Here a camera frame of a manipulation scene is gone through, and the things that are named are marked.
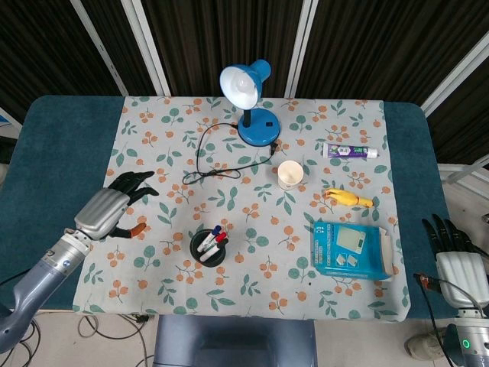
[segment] robotic arm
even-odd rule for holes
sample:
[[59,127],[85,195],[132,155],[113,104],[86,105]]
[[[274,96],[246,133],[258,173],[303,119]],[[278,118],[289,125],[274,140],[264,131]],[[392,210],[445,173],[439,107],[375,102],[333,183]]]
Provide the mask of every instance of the robotic arm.
[[76,230],[66,229],[59,241],[14,286],[14,311],[0,304],[0,353],[14,348],[21,340],[39,308],[88,255],[92,240],[107,235],[129,239],[143,231],[144,223],[133,229],[120,229],[116,225],[132,203],[144,195],[158,195],[150,187],[138,189],[153,174],[126,172],[96,193],[75,216]]
[[437,230],[426,219],[439,279],[419,276],[421,285],[441,291],[445,300],[458,308],[454,319],[465,367],[489,365],[489,319],[482,310],[489,304],[489,284],[481,253],[452,222],[433,216]]

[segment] red marker cap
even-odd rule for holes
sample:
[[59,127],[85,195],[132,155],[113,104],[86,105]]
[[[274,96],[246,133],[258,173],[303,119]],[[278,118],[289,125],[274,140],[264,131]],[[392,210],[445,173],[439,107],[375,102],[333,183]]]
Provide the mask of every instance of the red marker cap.
[[226,232],[223,232],[223,233],[219,233],[216,237],[215,237],[215,241],[217,243],[221,242],[228,234]]

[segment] table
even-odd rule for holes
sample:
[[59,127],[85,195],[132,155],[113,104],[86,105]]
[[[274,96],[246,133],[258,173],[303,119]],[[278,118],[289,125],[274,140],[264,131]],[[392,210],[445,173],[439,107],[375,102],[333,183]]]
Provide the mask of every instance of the table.
[[[79,208],[101,187],[123,102],[118,97],[47,96],[32,105],[0,192],[2,249],[9,263],[16,264],[1,269],[2,278],[24,268],[21,265],[32,266],[63,227],[73,226]],[[448,214],[423,114],[417,106],[388,102],[385,114],[412,301],[410,316],[426,317],[416,283],[409,276],[413,271],[435,274],[419,221],[431,213]],[[415,139],[405,140],[413,135]],[[52,210],[53,203],[57,203],[56,210]],[[68,279],[46,307],[70,308],[76,281],[76,275]],[[11,306],[11,301],[5,301],[6,293],[2,301]],[[440,297],[434,302],[439,317],[454,313]]]

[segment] curtain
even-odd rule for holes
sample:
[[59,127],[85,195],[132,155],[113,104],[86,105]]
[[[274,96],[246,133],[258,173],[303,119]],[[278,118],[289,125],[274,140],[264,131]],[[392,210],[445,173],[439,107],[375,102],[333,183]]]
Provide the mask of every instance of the curtain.
[[428,117],[428,123],[439,163],[472,164],[489,154],[489,59]]
[[258,58],[263,96],[283,97],[302,0],[143,0],[172,95],[220,96],[219,74]]
[[155,96],[153,83],[121,2],[82,0],[115,69],[131,96]]
[[19,122],[46,94],[120,95],[66,0],[0,5],[0,105]]
[[319,0],[296,97],[421,105],[487,31],[487,0]]

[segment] white paper cup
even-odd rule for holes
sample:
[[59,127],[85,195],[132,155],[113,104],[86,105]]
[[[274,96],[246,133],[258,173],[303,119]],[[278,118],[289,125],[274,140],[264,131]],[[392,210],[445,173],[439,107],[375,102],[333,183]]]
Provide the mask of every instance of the white paper cup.
[[283,190],[291,190],[303,179],[303,166],[295,161],[285,161],[278,166],[278,184]]

